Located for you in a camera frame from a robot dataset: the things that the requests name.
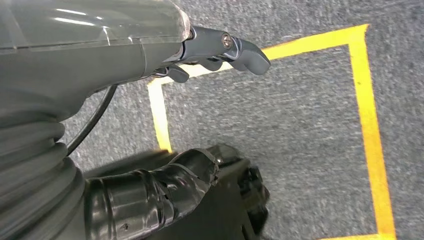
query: yellow floor marking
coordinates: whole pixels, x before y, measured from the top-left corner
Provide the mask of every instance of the yellow floor marking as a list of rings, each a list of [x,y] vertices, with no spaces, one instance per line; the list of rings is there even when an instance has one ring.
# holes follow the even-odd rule
[[[165,108],[164,93],[162,92],[162,84],[166,82],[167,79],[170,78],[164,77],[154,79],[147,85],[147,90],[159,148],[166,149],[171,153],[172,148],[168,131],[167,110]]]
[[[395,224],[365,41],[367,27],[368,25],[364,24],[330,31],[263,49],[263,52],[270,60],[275,60],[343,45],[348,45],[349,47],[377,234],[327,238],[326,240],[396,240]],[[182,67],[190,74],[190,77],[211,73],[201,66]],[[230,68],[231,66],[229,64],[224,64],[219,71]],[[172,149],[162,85],[172,82],[172,79],[164,77],[154,79],[148,85],[150,106],[159,147],[161,149],[167,149],[170,152]]]
[[[321,240],[383,240],[379,234],[323,238]]]
[[[377,232],[387,239],[394,239],[396,238],[395,223],[374,102],[373,81],[368,63],[365,32],[362,36],[358,35],[351,41],[349,44],[350,61],[362,126],[363,146],[368,166]]]

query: gray carpet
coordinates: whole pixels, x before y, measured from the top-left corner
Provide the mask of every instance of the gray carpet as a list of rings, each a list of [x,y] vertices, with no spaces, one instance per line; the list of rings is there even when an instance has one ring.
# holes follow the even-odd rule
[[[260,47],[369,23],[367,46],[399,240],[424,239],[424,1],[181,0],[192,23]],[[121,86],[72,154],[83,170],[158,147],[147,81]],[[347,47],[272,62],[265,76],[228,70],[163,87],[177,151],[227,143],[260,166],[271,192],[263,237],[376,233]],[[67,120],[69,141],[96,108]]]

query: gray plastic housing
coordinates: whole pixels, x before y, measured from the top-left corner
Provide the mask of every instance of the gray plastic housing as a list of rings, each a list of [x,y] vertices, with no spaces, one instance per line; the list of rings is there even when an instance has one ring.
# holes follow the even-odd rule
[[[0,0],[0,88],[46,98],[62,121],[166,65],[189,33],[169,0]]]

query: black hose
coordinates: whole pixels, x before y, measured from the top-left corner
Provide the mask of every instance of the black hose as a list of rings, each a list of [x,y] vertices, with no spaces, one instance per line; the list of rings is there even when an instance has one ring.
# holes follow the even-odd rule
[[[84,127],[78,132],[78,134],[70,141],[67,147],[67,156],[69,156],[87,137],[87,135],[93,130],[94,126],[99,122],[100,118],[105,113],[109,104],[111,103],[112,98],[117,90],[117,85],[110,86],[101,100],[101,103],[98,105],[95,112],[91,115],[90,119],[84,125]]]

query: bolt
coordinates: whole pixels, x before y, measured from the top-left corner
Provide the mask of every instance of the bolt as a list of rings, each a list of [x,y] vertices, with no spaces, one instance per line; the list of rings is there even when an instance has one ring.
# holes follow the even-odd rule
[[[224,33],[222,35],[222,44],[224,44],[224,48],[229,49],[233,45],[233,39],[228,33]]]

